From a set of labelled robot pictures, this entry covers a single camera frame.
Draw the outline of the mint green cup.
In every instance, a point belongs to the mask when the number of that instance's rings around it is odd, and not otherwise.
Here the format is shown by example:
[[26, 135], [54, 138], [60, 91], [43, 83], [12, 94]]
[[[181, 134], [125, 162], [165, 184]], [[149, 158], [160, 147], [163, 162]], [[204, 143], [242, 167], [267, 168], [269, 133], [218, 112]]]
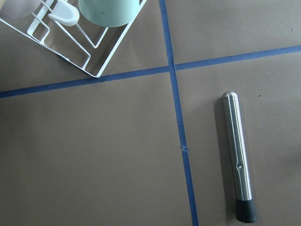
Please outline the mint green cup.
[[79, 10], [90, 22], [102, 27], [120, 27], [138, 14], [139, 0], [79, 0]]

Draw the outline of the lilac pink cup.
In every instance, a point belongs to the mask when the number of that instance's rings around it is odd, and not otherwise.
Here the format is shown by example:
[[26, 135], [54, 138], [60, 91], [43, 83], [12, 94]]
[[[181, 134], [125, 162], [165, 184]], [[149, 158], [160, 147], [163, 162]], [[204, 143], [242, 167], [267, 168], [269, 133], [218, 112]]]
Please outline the lilac pink cup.
[[20, 19], [29, 16], [40, 4], [40, 0], [6, 0], [0, 10], [0, 17], [2, 19]]

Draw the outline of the steel muddler black tip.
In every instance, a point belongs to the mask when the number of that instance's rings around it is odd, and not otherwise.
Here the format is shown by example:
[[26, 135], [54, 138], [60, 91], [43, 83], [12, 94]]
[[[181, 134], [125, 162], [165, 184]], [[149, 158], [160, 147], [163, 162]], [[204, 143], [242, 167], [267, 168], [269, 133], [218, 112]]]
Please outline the steel muddler black tip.
[[254, 223], [257, 221], [258, 217], [253, 201], [237, 93], [234, 91], [225, 92], [222, 96], [222, 102], [236, 194], [236, 218], [238, 221], [246, 224]]

